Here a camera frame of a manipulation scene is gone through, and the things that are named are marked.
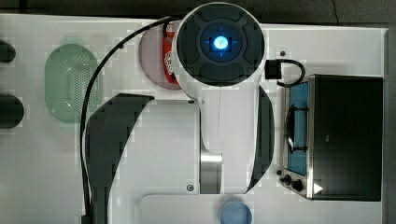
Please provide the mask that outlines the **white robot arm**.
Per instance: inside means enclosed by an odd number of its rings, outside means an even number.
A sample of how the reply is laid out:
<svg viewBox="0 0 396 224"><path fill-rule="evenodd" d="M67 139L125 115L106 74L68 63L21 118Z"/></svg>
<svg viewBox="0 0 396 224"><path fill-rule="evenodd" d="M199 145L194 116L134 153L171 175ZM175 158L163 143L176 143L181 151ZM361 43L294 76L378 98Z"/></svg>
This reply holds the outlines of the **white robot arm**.
<svg viewBox="0 0 396 224"><path fill-rule="evenodd" d="M265 38L257 20L229 3L195 8L178 24L172 66L194 101L194 131L129 144L110 191L108 224L139 224L149 195L241 194L255 170L260 128L272 106L260 85Z"/></svg>

